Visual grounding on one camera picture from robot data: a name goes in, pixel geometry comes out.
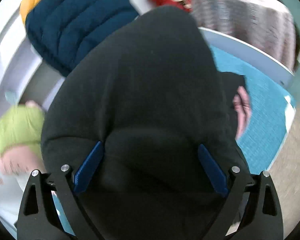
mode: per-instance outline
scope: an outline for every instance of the metal screw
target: metal screw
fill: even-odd
[[[68,164],[64,164],[61,166],[62,171],[67,171],[67,170],[69,170],[69,168],[70,168],[70,166]]]
[[[265,177],[269,177],[269,176],[270,176],[269,171],[263,171],[262,174],[263,174],[263,176],[265,176]]]
[[[239,172],[240,172],[240,168],[237,167],[237,166],[233,166],[233,167],[231,168],[231,170],[232,170],[234,173],[239,173]]]
[[[37,176],[39,174],[39,171],[38,170],[34,170],[34,171],[32,171],[32,173],[31,173],[31,175],[32,176]]]

